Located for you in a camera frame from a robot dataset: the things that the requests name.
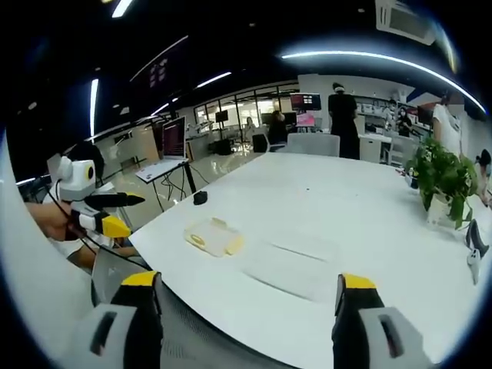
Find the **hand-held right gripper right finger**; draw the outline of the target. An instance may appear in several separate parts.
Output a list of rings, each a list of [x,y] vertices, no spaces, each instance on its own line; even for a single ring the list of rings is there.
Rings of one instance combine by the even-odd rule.
[[[334,316],[335,368],[433,367],[422,334],[398,309],[384,305],[371,280],[339,274]]]

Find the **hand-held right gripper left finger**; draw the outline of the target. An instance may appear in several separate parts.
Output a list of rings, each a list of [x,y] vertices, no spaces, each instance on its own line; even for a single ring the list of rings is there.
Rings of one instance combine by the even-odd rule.
[[[159,368],[163,341],[160,281],[157,271],[124,279],[111,302],[100,303],[76,327],[71,366]]]

